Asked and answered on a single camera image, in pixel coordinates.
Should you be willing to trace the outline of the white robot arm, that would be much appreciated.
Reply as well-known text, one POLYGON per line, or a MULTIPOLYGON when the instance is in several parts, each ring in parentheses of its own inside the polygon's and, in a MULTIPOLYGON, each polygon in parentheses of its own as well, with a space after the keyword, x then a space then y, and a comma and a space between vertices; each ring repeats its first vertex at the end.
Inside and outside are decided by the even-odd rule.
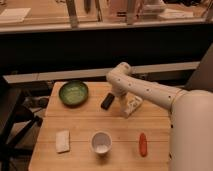
POLYGON ((169 171, 213 171, 213 93, 140 80, 131 73, 131 66, 121 62, 106 80, 117 97, 130 92, 169 111, 169 171))

